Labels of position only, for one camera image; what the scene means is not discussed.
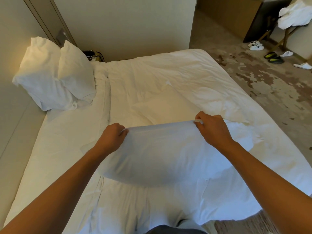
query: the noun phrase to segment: patterned carpet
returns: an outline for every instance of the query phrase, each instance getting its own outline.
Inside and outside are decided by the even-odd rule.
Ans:
[[[282,65],[268,63],[268,52],[251,51],[247,44],[196,10],[190,48],[208,52],[221,67],[275,120],[312,164],[312,71],[293,67],[295,56]],[[210,221],[210,234],[279,234],[261,211],[241,221]]]

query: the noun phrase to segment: person's left hand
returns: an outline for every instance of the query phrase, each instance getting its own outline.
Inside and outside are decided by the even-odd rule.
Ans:
[[[129,130],[121,132],[123,129],[125,129],[125,127],[119,125],[119,123],[107,126],[93,149],[104,156],[115,152],[119,149],[129,132]]]

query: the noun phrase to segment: white pillow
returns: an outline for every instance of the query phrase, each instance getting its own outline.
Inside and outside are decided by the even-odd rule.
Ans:
[[[60,48],[48,39],[32,38],[20,69],[13,78],[43,110],[75,110],[76,98],[57,79]]]
[[[171,86],[166,86],[159,95],[132,108],[158,125],[129,128],[120,148],[97,169],[103,176],[124,183],[157,186],[214,178],[232,166],[204,140],[193,121],[160,124],[194,120],[199,112]],[[248,151],[253,148],[248,126],[228,120],[225,122],[235,141]],[[86,152],[93,144],[81,150]]]
[[[131,108],[143,114],[153,125],[194,120],[201,111],[168,84],[160,94],[136,103]]]
[[[60,50],[58,78],[78,99],[91,103],[96,95],[91,63],[78,47],[67,40]]]

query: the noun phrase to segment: person's leg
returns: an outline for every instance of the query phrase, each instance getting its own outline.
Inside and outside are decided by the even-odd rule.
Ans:
[[[198,225],[193,220],[188,220],[188,219],[181,221],[178,224],[177,228],[181,228],[181,229],[197,229],[197,230],[200,230],[200,231],[203,231],[203,232],[207,233],[205,228],[202,228],[200,225]]]

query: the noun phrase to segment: hand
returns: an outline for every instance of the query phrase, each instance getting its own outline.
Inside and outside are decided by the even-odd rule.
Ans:
[[[220,115],[211,116],[204,112],[199,112],[195,119],[200,119],[204,122],[203,124],[200,122],[194,123],[205,141],[217,150],[220,151],[236,143]]]
[[[119,123],[107,126],[93,149],[105,156],[115,152],[119,149],[129,132],[129,130],[121,132],[123,129],[125,129],[125,127],[119,125]]]

